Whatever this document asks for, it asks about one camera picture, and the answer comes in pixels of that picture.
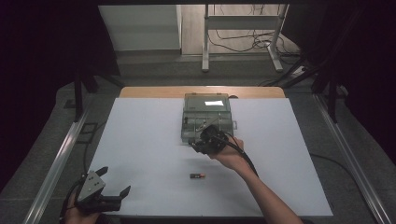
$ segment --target gray carpet floor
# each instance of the gray carpet floor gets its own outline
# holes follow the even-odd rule
[[[150,56],[138,59],[120,57],[122,76],[115,77],[126,86],[257,86],[264,80],[279,77],[268,57],[215,56],[210,71],[201,72],[199,58]],[[52,193],[40,223],[57,223],[63,199],[73,182],[84,172],[83,153],[87,147],[87,166],[90,165],[100,141],[106,119],[120,88],[96,77],[100,89],[93,96],[92,110],[83,131],[99,127],[94,135],[81,132],[61,178]],[[311,153],[345,164],[336,142],[325,123],[312,94],[311,79],[285,90],[300,125],[307,148]],[[57,103],[37,138],[29,155],[0,194],[0,223],[22,223],[41,184],[74,119],[74,109],[65,108],[74,99],[73,84],[59,89]],[[337,118],[347,141],[352,146],[365,173],[386,206],[389,215],[396,220],[396,168],[376,141],[361,127],[345,107],[343,99],[337,101]],[[307,217],[314,223],[375,223],[352,177],[338,164],[319,157],[312,157],[319,179],[334,213],[333,217]]]

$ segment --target white desk leg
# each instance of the white desk leg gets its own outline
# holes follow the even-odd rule
[[[271,56],[275,70],[277,72],[283,72],[283,67],[282,64],[280,63],[279,56],[276,54],[276,42],[279,38],[280,30],[282,29],[283,20],[285,20],[285,14],[287,8],[288,5],[282,5],[282,10],[280,11],[279,19],[277,20],[277,24],[276,24],[276,29],[274,30],[274,34],[271,39],[271,44],[267,47],[267,50]]]
[[[202,46],[202,71],[209,71],[209,45],[207,44],[208,35],[208,23],[209,23],[209,5],[205,5],[205,28],[204,28],[204,44]]]

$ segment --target metal frame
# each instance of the metal frame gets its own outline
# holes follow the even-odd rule
[[[209,71],[209,30],[274,30],[267,50],[277,72],[283,72],[282,64],[276,53],[276,42],[279,37],[288,5],[282,5],[278,16],[209,16],[209,5],[205,5],[205,30],[202,50],[202,70]]]
[[[90,112],[90,105],[92,102],[93,96],[89,93],[88,97],[85,100],[85,110],[83,111],[79,121],[74,122],[70,127],[69,132],[67,133],[64,142],[61,145],[61,148],[56,155],[55,160],[53,161],[51,167],[49,168],[49,172],[47,173],[46,178],[44,179],[43,184],[41,185],[40,190],[35,196],[35,200],[32,203],[32,206],[27,213],[25,220],[23,223],[38,223],[40,218],[42,217],[47,204],[50,200],[50,196],[55,189],[56,184],[61,176],[61,173],[66,165],[67,159],[73,149],[74,144],[77,141],[78,134],[81,131],[81,128]]]
[[[341,154],[346,161],[346,165],[349,168],[350,173],[352,173],[354,179],[356,180],[356,183],[358,184],[359,189],[361,190],[361,193],[368,206],[370,207],[376,221],[381,224],[393,223],[392,220],[390,220],[390,217],[388,216],[384,205],[376,194],[373,185],[367,178],[366,174],[363,172],[363,169],[361,168],[361,165],[356,159],[352,148],[349,146],[347,140],[341,132],[341,129],[338,127],[338,124],[332,122],[332,118],[327,113],[327,106],[324,99],[317,94],[314,94],[313,96],[320,109],[320,112],[323,115],[323,118],[329,126],[335,142],[340,148]]]

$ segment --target desk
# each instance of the desk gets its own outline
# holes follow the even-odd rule
[[[235,172],[182,145],[180,129],[186,92],[237,95],[240,99],[230,100],[233,119],[238,122],[234,134],[245,140],[246,151],[262,180],[297,215],[332,216],[289,99],[280,88],[260,87],[123,89],[113,105],[90,168],[97,170],[111,164],[108,174],[102,177],[107,183],[105,195],[117,195],[122,188],[132,185],[121,210],[111,214],[262,216]],[[206,178],[191,180],[190,173],[205,173]]]

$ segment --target person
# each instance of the person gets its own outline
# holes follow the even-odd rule
[[[244,148],[244,141],[236,137],[230,138],[231,143]],[[218,154],[208,155],[210,159],[219,161],[225,167],[236,171],[246,182],[251,194],[259,205],[268,224],[302,224],[299,217],[270,189],[250,168],[245,159],[228,145]],[[74,197],[69,201],[73,205]],[[84,216],[77,208],[68,209],[65,214],[66,224],[93,224],[99,214]]]

